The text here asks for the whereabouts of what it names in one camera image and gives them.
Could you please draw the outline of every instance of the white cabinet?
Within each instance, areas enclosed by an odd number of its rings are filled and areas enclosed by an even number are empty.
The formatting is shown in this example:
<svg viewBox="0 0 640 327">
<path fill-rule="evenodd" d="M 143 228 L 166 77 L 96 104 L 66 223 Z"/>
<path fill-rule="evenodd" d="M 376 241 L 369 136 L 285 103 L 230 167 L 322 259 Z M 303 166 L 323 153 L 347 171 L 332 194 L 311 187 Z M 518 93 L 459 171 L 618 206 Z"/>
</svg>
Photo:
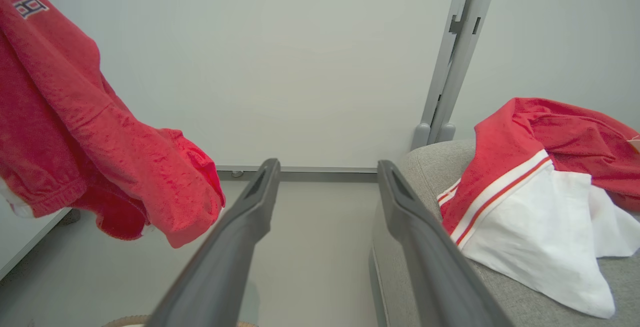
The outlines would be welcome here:
<svg viewBox="0 0 640 327">
<path fill-rule="evenodd" d="M 22 218 L 14 214 L 9 203 L 0 196 L 0 279 L 64 217 L 64 208 L 41 218 Z"/>
</svg>

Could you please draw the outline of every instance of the white fabric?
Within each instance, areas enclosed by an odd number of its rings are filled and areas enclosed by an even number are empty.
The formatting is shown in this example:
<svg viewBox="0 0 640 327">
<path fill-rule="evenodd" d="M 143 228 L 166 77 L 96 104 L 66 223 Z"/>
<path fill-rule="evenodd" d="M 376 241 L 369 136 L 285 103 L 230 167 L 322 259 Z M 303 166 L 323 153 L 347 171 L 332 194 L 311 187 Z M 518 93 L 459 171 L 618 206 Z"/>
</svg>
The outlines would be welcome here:
<svg viewBox="0 0 640 327">
<path fill-rule="evenodd" d="M 455 197 L 459 184 L 460 178 L 458 178 L 457 181 L 455 181 L 455 183 L 453 183 L 453 185 L 451 185 L 447 190 L 438 195 L 438 203 L 440 206 L 450 201 L 451 198 Z"/>
<path fill-rule="evenodd" d="M 16 216 L 22 218 L 34 218 L 34 210 L 32 207 L 20 198 L 20 196 L 15 194 L 14 191 L 7 186 L 7 182 L 2 178 L 0 178 L 0 195 L 9 202 L 11 210 L 13 210 L 13 213 L 15 213 Z"/>
<path fill-rule="evenodd" d="M 451 239 L 458 248 L 464 248 L 467 241 L 474 235 L 478 226 L 491 211 L 508 198 L 519 186 L 528 183 L 534 176 L 553 163 L 547 151 L 541 149 L 530 159 L 512 168 L 493 181 L 476 197 L 464 216 L 451 232 Z"/>
<path fill-rule="evenodd" d="M 638 247 L 640 222 L 589 174 L 546 165 L 484 216 L 461 251 L 560 304 L 610 318 L 614 300 L 596 258 L 631 256 Z"/>
</svg>

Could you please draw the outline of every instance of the red hoodie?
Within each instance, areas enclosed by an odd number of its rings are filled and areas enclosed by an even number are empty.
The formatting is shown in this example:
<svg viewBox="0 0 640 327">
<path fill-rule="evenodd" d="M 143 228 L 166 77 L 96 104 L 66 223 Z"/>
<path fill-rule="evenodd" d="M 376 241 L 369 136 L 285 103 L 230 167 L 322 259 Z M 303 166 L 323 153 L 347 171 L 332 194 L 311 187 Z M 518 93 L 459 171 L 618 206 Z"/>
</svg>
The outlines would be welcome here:
<svg viewBox="0 0 640 327">
<path fill-rule="evenodd" d="M 18 215 L 87 209 L 110 236 L 152 224 L 174 248 L 215 222 L 214 162 L 181 131 L 132 115 L 91 38 L 48 0 L 0 0 L 0 31 L 0 192 Z"/>
<path fill-rule="evenodd" d="M 439 195 L 443 225 L 461 245 L 499 202 L 548 161 L 589 174 L 592 185 L 640 211 L 638 132 L 608 115 L 542 98 L 514 98 L 475 126 L 475 156 L 460 181 Z"/>
</svg>

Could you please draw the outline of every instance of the white wall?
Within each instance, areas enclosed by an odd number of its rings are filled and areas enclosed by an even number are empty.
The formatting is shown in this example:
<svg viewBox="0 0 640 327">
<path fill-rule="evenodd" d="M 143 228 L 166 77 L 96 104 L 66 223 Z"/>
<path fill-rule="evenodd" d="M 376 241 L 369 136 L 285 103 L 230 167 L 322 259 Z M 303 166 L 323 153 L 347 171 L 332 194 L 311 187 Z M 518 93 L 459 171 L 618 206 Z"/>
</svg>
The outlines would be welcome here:
<svg viewBox="0 0 640 327">
<path fill-rule="evenodd" d="M 606 113 L 640 131 L 640 0 L 492 0 L 450 121 L 455 139 L 512 97 Z"/>
<path fill-rule="evenodd" d="M 409 151 L 451 0 L 50 0 L 134 115 L 218 165 L 374 168 Z"/>
</svg>

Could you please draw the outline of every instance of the printed lettering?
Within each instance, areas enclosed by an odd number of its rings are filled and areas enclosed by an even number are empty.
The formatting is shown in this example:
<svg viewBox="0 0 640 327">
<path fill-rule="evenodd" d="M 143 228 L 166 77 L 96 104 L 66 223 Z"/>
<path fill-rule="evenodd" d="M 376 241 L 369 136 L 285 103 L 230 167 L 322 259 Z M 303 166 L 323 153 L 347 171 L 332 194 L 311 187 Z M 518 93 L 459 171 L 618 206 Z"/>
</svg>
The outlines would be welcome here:
<svg viewBox="0 0 640 327">
<path fill-rule="evenodd" d="M 13 5 L 25 20 L 30 16 L 49 8 L 39 0 L 22 0 Z"/>
</svg>

